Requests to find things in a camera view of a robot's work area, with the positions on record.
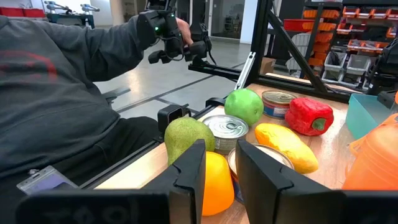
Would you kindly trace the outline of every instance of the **green pear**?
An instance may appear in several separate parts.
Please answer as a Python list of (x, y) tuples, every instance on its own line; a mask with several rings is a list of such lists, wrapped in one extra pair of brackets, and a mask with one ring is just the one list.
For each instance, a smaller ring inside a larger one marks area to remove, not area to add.
[(249, 126), (260, 120), (264, 104), (257, 93), (248, 89), (233, 91), (225, 100), (225, 114), (244, 120)]
[(168, 165), (171, 165), (197, 139), (204, 139), (206, 151), (214, 151), (215, 138), (210, 128), (193, 118), (183, 117), (172, 121), (164, 133)]

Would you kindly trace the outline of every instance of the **table surface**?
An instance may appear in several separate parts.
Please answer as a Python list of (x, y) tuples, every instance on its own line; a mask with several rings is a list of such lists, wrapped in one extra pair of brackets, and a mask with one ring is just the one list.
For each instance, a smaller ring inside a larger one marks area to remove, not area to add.
[[(276, 90), (262, 85), (252, 84), (249, 89), (255, 91), (259, 96), (266, 90)], [(298, 134), (301, 140), (307, 144), (319, 162), (319, 169), (314, 173), (306, 176), (323, 184), (331, 189), (341, 188), (345, 179), (345, 167), (352, 159), (352, 155), (348, 150), (348, 144), (354, 141), (350, 131), (345, 125), (345, 118), (348, 105), (312, 96), (292, 93), (297, 97), (313, 98), (318, 101), (327, 103), (333, 108), (335, 120), (329, 130), (321, 136), (304, 136)], [(219, 106), (202, 118), (202, 121), (208, 116), (224, 114), (224, 108)], [(260, 121), (249, 128), (246, 140), (251, 143), (257, 143), (254, 136), (254, 128), (259, 123), (275, 123), (287, 126), (284, 120), (273, 119), (262, 115)], [(139, 189), (159, 175), (167, 168), (167, 152), (165, 144), (157, 146), (155, 149), (143, 155), (137, 161), (133, 162), (114, 176), (105, 180), (96, 189)], [(245, 207), (241, 203), (234, 201), (232, 206), (224, 212), (210, 217), (203, 217), (202, 223), (249, 223), (246, 215)]]

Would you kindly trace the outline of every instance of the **person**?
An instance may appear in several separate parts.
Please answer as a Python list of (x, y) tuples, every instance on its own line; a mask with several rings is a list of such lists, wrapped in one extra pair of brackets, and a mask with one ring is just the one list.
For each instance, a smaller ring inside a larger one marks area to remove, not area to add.
[(93, 84), (143, 59), (136, 22), (82, 29), (0, 16), (1, 223), (14, 222), (30, 170), (53, 166), (81, 185), (156, 137), (155, 120), (120, 118)]

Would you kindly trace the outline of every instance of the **tin can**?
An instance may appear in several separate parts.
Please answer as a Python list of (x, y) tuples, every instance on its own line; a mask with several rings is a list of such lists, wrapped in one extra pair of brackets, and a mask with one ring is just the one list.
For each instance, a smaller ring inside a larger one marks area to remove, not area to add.
[(244, 139), (249, 126), (243, 120), (230, 115), (214, 115), (203, 120), (216, 139), (215, 152), (228, 155), (236, 147), (238, 139)]
[(296, 96), (282, 91), (263, 91), (262, 103), (264, 104), (263, 114), (276, 119), (285, 119), (285, 114), (289, 109), (289, 103)]
[[(258, 149), (265, 152), (266, 154), (268, 154), (268, 156), (271, 156), (272, 158), (274, 158), (276, 161), (280, 162), (281, 164), (283, 164), (291, 169), (294, 169), (294, 166), (293, 166), (292, 162), (290, 161), (290, 159), (288, 157), (286, 157), (283, 153), (276, 151), (275, 149), (273, 149), (271, 147), (263, 146), (260, 144), (253, 144), (253, 146), (256, 146)], [(228, 164), (229, 164), (229, 169), (231, 170), (232, 184), (233, 184), (234, 192), (235, 192), (235, 200), (243, 203), (242, 192), (241, 192), (241, 188), (239, 186), (238, 175), (236, 172), (236, 163), (235, 163), (236, 157), (235, 157), (235, 155), (236, 155), (235, 149), (233, 149), (230, 152), (230, 154), (228, 155)]]

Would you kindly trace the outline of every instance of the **pepper stem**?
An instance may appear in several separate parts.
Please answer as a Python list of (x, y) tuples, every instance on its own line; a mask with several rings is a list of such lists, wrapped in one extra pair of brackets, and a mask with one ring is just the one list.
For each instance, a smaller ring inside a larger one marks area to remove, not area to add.
[(325, 118), (317, 118), (314, 121), (312, 121), (312, 128), (319, 131), (323, 131), (323, 129), (325, 128), (325, 122), (326, 122)]

